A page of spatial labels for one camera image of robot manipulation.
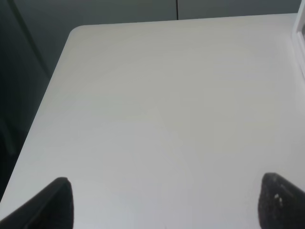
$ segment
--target dark background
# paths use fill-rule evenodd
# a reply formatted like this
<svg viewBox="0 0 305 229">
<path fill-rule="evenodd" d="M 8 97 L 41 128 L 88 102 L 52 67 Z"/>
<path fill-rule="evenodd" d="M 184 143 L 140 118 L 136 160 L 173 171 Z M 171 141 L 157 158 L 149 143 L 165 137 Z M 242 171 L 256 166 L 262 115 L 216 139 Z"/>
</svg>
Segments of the dark background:
<svg viewBox="0 0 305 229">
<path fill-rule="evenodd" d="M 61 51 L 75 27 L 296 13 L 300 3 L 301 0 L 0 0 L 0 199 Z"/>
</svg>

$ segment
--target white frame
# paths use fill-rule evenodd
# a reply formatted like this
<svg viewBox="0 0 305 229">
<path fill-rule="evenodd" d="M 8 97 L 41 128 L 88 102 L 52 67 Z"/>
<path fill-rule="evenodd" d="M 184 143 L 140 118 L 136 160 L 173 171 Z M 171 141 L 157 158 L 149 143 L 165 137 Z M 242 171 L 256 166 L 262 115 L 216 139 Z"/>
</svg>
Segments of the white frame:
<svg viewBox="0 0 305 229">
<path fill-rule="evenodd" d="M 305 26 L 305 0 L 302 0 L 299 12 L 296 17 L 295 25 L 292 31 L 292 43 L 294 46 L 297 60 L 305 76 L 305 40 L 302 29 Z"/>
</svg>

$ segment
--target gray wall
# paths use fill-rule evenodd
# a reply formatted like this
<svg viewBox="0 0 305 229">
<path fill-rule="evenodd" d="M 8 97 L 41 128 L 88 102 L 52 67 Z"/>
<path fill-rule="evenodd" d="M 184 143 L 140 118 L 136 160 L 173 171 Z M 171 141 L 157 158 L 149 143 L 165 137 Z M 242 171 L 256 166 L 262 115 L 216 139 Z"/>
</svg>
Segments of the gray wall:
<svg viewBox="0 0 305 229">
<path fill-rule="evenodd" d="M 28 131 L 48 86 L 6 0 L 0 1 L 0 119 Z"/>
<path fill-rule="evenodd" d="M 178 0 L 179 19 L 297 13 L 301 0 Z"/>
<path fill-rule="evenodd" d="M 175 0 L 15 0 L 46 64 L 53 72 L 72 29 L 176 19 Z"/>
</svg>

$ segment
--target black object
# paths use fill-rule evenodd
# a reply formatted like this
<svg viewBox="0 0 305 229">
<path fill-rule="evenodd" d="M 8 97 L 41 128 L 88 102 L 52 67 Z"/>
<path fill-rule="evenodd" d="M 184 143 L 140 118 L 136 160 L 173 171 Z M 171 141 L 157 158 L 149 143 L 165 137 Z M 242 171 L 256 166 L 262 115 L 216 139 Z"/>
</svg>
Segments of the black object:
<svg viewBox="0 0 305 229">
<path fill-rule="evenodd" d="M 0 221 L 0 229 L 72 229 L 73 219 L 71 184 L 60 177 Z"/>
<path fill-rule="evenodd" d="M 305 193 L 276 173 L 266 173 L 258 203 L 262 229 L 305 229 Z"/>
</svg>

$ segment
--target white table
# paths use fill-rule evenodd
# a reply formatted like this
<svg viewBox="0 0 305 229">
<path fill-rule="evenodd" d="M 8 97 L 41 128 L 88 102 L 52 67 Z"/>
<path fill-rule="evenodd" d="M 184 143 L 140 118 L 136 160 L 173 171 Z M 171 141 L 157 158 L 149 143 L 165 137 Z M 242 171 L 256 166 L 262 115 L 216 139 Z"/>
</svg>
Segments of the white table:
<svg viewBox="0 0 305 229">
<path fill-rule="evenodd" d="M 265 172 L 305 189 L 295 14 L 74 29 L 0 204 L 68 177 L 75 229 L 258 229 Z"/>
</svg>

